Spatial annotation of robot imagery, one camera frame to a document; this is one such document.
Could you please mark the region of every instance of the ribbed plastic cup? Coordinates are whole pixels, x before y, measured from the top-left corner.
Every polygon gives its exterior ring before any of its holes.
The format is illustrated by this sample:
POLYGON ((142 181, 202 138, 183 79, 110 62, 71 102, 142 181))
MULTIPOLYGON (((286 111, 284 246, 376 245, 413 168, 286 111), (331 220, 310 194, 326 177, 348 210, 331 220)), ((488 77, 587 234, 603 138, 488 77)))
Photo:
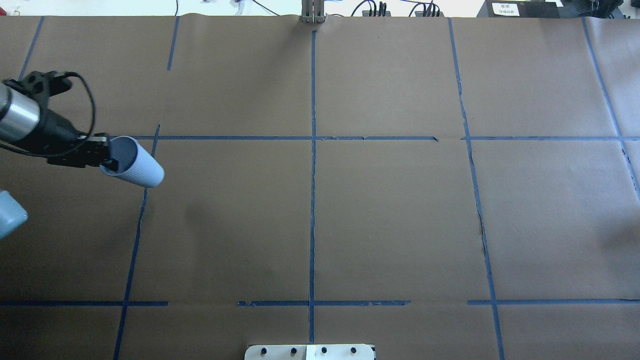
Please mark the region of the ribbed plastic cup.
POLYGON ((27 217, 27 212, 9 192, 0 190, 0 239, 27 221, 27 217))
POLYGON ((111 139, 111 156, 118 160, 118 171, 100 166, 103 173, 132 184, 153 188, 164 179, 164 169, 130 136, 111 139))

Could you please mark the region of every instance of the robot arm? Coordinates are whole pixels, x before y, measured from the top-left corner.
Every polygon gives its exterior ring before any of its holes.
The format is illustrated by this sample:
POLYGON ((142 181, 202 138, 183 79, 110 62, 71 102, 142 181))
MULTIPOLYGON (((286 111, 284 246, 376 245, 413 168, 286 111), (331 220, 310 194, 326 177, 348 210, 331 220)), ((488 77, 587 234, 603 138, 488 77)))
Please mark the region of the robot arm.
MULTIPOLYGON (((100 167, 103 173, 152 188, 164 178, 164 170, 136 140, 128 136, 93 134, 95 102, 86 81, 75 72, 58 74, 34 71, 22 80, 0 83, 0 148, 17 154, 46 158, 66 167, 100 167), (49 99, 71 89, 69 78, 78 78, 92 106, 89 131, 77 130, 65 117, 49 109, 49 99)), ((24 209, 0 189, 0 239, 27 219, 24 209)))

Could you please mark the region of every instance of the grid line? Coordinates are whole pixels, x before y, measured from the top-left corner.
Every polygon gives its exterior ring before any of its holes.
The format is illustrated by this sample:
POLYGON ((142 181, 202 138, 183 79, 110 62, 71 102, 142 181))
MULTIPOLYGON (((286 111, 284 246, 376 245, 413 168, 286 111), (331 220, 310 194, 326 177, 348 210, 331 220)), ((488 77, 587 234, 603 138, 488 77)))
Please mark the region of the grid line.
MULTIPOLYGON (((500 306, 503 305, 602 305, 602 304, 626 304, 640 305, 640 299, 523 299, 523 300, 496 300, 500 306)), ((491 305, 489 300, 469 300, 467 305, 486 306, 491 305)))
MULTIPOLYGON (((160 135, 160 125, 156 128, 156 138, 151 148, 151 156, 155 158, 156 147, 158 143, 158 136, 160 135)), ((129 265, 129 276, 127 278, 127 286, 124 292, 124 300, 122 301, 122 312, 120 313, 120 325, 118 326, 118 336, 116 338, 116 345, 113 351, 113 360, 117 360, 120 356, 120 344, 122 343, 122 334, 124 332, 124 325, 127 319, 127 308, 129 307, 129 295, 131 294, 131 284, 133 282, 133 273, 136 268, 136 258, 138 257, 138 247, 140 245, 140 236, 142 233, 142 219, 145 215, 145 207, 147 205, 148 188, 142 195, 142 205, 140 206, 140 216, 138 217, 138 227, 136 229, 136 240, 133 243, 133 251, 131 252, 131 264, 129 265)))
POLYGON ((470 136, 470 139, 499 141, 618 141, 616 136, 470 136))
POLYGON ((474 195, 476 198, 476 210, 478 217, 480 218, 480 226, 482 230, 482 243, 484 247, 484 264, 486 267, 486 277, 489 283, 489 294, 491 296, 491 308, 493 311, 493 327, 495 328, 495 337, 498 344, 498 354, 500 360, 504 360, 504 347, 502 346, 502 333, 500 330, 500 318, 498 316, 498 305, 495 298, 495 288, 493 286, 493 274, 491 270, 491 259, 489 258, 489 245, 486 241, 486 231, 484 228, 484 218, 482 214, 482 204, 480 202, 480 191, 478 188, 478 181, 476 176, 476 165, 474 164, 473 150, 471 148, 471 134, 469 132, 469 125, 467 122, 467 111, 465 110, 465 104, 462 100, 462 81, 460 78, 460 67, 458 66, 458 54, 456 52, 456 39, 453 33, 453 23, 451 18, 449 21, 449 35, 451 36, 451 51, 453 54, 453 65, 456 71, 456 82, 458 85, 458 96, 460 98, 460 111, 462 112, 462 119, 465 128, 465 139, 467 143, 467 152, 469 157, 469 167, 471 168, 471 180, 474 185, 474 195))
MULTIPOLYGON (((405 306, 411 304, 410 300, 315 300, 314 306, 405 306)), ((262 306, 309 306, 305 300, 283 301, 239 301, 239 307, 262 306)))
POLYGON ((180 26, 180 17, 175 17, 175 25, 173 25, 173 38, 171 40, 171 50, 169 50, 169 61, 166 63, 166 70, 171 71, 173 64, 173 51, 175 50, 175 41, 178 37, 178 27, 180 26))
POLYGON ((38 27, 36 28, 36 32, 33 34, 33 39, 31 40, 31 46, 29 46, 27 57, 24 59, 24 64, 22 64, 22 69, 20 70, 20 75, 18 76, 18 80, 22 80, 22 77, 24 76, 24 72, 27 71, 27 66, 29 65, 31 54, 33 54, 33 48, 36 47, 36 42, 38 41, 38 35, 40 34, 40 29, 42 29, 43 22, 44 22, 44 16, 41 16, 40 21, 38 22, 38 27))
POLYGON ((634 171, 634 167, 631 164, 631 159, 629 159, 629 153, 627 152, 627 146, 625 145, 625 141, 622 140, 622 133, 620 132, 620 125, 618 124, 618 118, 616 117, 615 111, 613 111, 613 106, 611 105, 611 100, 609 98, 609 92, 607 91, 607 87, 604 85, 604 80, 602 79, 602 73, 600 73, 600 66, 598 65, 598 60, 596 59, 596 55, 593 52, 593 46, 591 45, 591 37, 589 36, 589 29, 587 28, 587 20, 584 17, 582 18, 582 29, 584 30, 584 37, 587 40, 587 46, 589 48, 589 54, 591 55, 591 61, 593 62, 593 67, 596 70, 596 75, 598 76, 598 82, 600 83, 600 88, 602 89, 602 95, 604 95, 605 102, 607 103, 607 109, 609 110, 609 115, 613 120, 613 126, 616 130, 616 135, 618 136, 618 140, 620 141, 620 147, 625 157, 625 161, 627 162, 627 169, 629 170, 631 181, 634 184, 634 190, 636 191, 636 196, 640 200, 640 188, 638 187, 636 172, 634 171))

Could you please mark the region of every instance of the blue painter's tape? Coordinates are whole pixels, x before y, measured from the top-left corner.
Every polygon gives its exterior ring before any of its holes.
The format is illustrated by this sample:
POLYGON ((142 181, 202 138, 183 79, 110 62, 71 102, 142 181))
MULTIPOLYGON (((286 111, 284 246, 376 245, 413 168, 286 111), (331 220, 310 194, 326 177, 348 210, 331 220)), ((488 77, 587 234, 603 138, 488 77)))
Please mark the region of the blue painter's tape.
MULTIPOLYGON (((151 149, 151 156, 155 157, 158 138, 160 135, 160 125, 156 127, 154 144, 151 149)), ((133 243, 133 251, 131 253, 131 263, 129 264, 129 276, 127 277, 127 286, 124 291, 124 300, 122 302, 122 312, 120 313, 120 325, 118 326, 118 336, 116 337, 116 345, 113 351, 113 360, 117 360, 120 356, 120 345, 122 343, 122 333, 127 319, 127 308, 129 307, 129 295, 131 294, 131 283, 133 282, 133 273, 136 268, 136 258, 138 257, 138 247, 140 245, 140 236, 142 233, 142 219, 147 206, 148 189, 145 188, 142 194, 142 205, 140 206, 140 216, 138 217, 138 226, 136 228, 136 240, 133 243)))
POLYGON ((636 172, 634 171, 634 167, 631 164, 631 160, 629 159, 627 146, 625 145, 625 141, 623 140, 622 133, 620 132, 618 118, 616 117, 616 113, 613 111, 613 106, 611 105, 609 92, 607 91, 607 87, 604 85, 604 80, 602 79, 602 73, 600 72, 600 66, 598 66, 598 60, 596 59, 596 55, 593 52, 593 46, 591 45, 591 37, 589 36, 587 21, 584 17, 582 18, 582 28, 584 30, 584 36, 587 40, 587 46, 589 47, 589 54, 591 55, 591 61, 593 62, 593 67, 595 68, 596 74, 598 76, 598 82, 600 82, 600 88, 602 88, 602 94, 604 95, 605 102, 607 103, 607 109, 609 110, 609 114, 611 115, 611 118, 613 120, 613 126, 616 130, 616 135, 618 135, 618 140, 620 141, 622 154, 625 157, 625 161, 627 162, 627 169, 629 171, 629 176, 631 176, 631 181, 634 184, 634 189, 636 190, 636 197, 640 200, 640 186, 638 186, 636 172))
POLYGON ((501 141, 618 141, 615 136, 470 136, 471 140, 501 140, 501 141))
POLYGON ((130 301, 129 306, 166 307, 166 306, 169 306, 169 302, 168 301, 130 301))
POLYGON ((480 203, 480 192, 478 190, 476 166, 473 159, 473 151, 471 148, 471 134, 469 132, 469 125, 467 121, 467 111, 465 110, 464 102, 462 101, 462 80, 460 78, 460 67, 458 65, 458 54, 456 52, 456 39, 453 33, 453 23, 451 18, 449 20, 449 35, 451 37, 451 51, 453 54, 453 64, 456 70, 456 82, 458 83, 458 95, 460 98, 460 111, 462 112, 462 119, 465 128, 465 139, 467 141, 467 152, 469 157, 469 166, 471 167, 471 180, 474 185, 474 195, 476 197, 476 210, 480 217, 480 226, 482 227, 482 243, 484 246, 484 264, 486 267, 486 277, 489 282, 489 294, 491 295, 492 311, 493 311, 493 327, 495 328, 495 337, 498 344, 498 354, 500 360, 504 360, 504 347, 502 346, 502 331, 500 330, 500 319, 498 317, 498 305, 495 301, 495 288, 493 286, 493 274, 491 270, 491 260, 489 258, 489 246, 486 241, 486 231, 484 230, 484 218, 482 214, 482 204, 480 203))
POLYGON ((409 300, 320 300, 316 306, 406 306, 409 300))
POLYGON ((318 140, 427 140, 439 141, 434 136, 318 136, 318 140))
POLYGON ((309 343, 315 342, 316 288, 316 34, 311 32, 311 209, 309 220, 309 343))
POLYGON ((33 54, 33 48, 36 46, 36 42, 38 41, 38 35, 40 35, 40 29, 42 29, 43 22, 44 22, 44 16, 41 16, 40 22, 38 22, 38 27, 36 28, 36 32, 33 34, 33 39, 31 40, 31 46, 29 47, 29 51, 27 52, 27 57, 24 59, 24 64, 22 64, 22 70, 20 70, 20 75, 18 76, 18 80, 22 80, 22 78, 24 77, 25 71, 27 71, 27 66, 29 65, 31 54, 33 54))
MULTIPOLYGON (((315 300, 314 306, 406 306, 410 300, 315 300)), ((309 301, 239 301, 239 307, 260 306, 309 306, 309 301)))
POLYGON ((173 38, 171 40, 171 50, 169 51, 169 62, 166 64, 167 71, 171 71, 171 64, 173 63, 173 52, 175 50, 175 41, 178 37, 178 27, 180 25, 180 17, 175 17, 175 25, 173 26, 173 38))
MULTIPOLYGON (((604 305, 624 304, 640 305, 640 299, 528 299, 528 300, 497 300, 500 306, 509 305, 604 305)), ((470 306, 488 306, 491 300, 469 300, 470 306)))

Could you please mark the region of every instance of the wire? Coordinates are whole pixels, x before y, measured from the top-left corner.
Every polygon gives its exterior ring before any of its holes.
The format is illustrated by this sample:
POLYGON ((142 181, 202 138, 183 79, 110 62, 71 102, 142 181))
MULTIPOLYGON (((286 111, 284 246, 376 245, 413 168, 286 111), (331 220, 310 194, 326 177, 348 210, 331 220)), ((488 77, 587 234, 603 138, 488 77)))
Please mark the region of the wire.
POLYGON ((258 3, 256 0, 253 0, 254 3, 258 4, 261 8, 267 10, 268 12, 272 13, 273 15, 276 16, 280 16, 279 13, 275 13, 273 10, 269 9, 268 7, 264 6, 263 4, 258 3))
POLYGON ((77 143, 76 146, 72 147, 71 149, 63 152, 58 152, 56 154, 35 154, 33 152, 23 151, 20 149, 16 149, 14 147, 7 146, 3 143, 0 143, 0 149, 9 150, 11 152, 15 152, 16 154, 20 154, 20 155, 32 156, 34 158, 57 158, 58 156, 64 156, 78 150, 80 146, 84 145, 84 143, 86 143, 87 140, 89 140, 89 136, 93 134, 93 129, 95 128, 95 101, 93 100, 93 94, 91 93, 91 90, 89 90, 89 85, 87 85, 86 80, 84 80, 84 78, 77 72, 65 72, 64 75, 62 75, 62 78, 63 79, 64 78, 80 79, 80 81, 82 81, 82 85, 84 85, 86 94, 89 95, 89 101, 91 102, 91 126, 89 127, 89 132, 87 132, 84 139, 80 140, 80 142, 77 143))
POLYGON ((411 12, 409 13, 408 17, 411 17, 411 15, 413 15, 413 11, 415 10, 415 8, 417 8, 418 6, 422 5, 422 13, 426 13, 427 12, 427 4, 425 3, 417 3, 413 9, 411 9, 411 12))
POLYGON ((373 16, 378 11, 378 7, 377 7, 378 5, 376 5, 375 1, 373 1, 373 0, 364 0, 360 4, 358 4, 358 6, 356 6, 355 9, 353 9, 353 12, 351 13, 351 16, 354 16, 356 11, 358 11, 358 8, 361 7, 364 3, 369 3, 369 16, 373 16))
POLYGON ((409 1, 409 0, 402 0, 402 1, 406 1, 407 3, 415 3, 415 6, 411 9, 411 12, 409 13, 408 17, 411 17, 411 15, 413 15, 413 11, 420 5, 422 5, 422 17, 439 17, 440 16, 440 7, 433 2, 433 0, 430 3, 418 3, 416 1, 409 1))

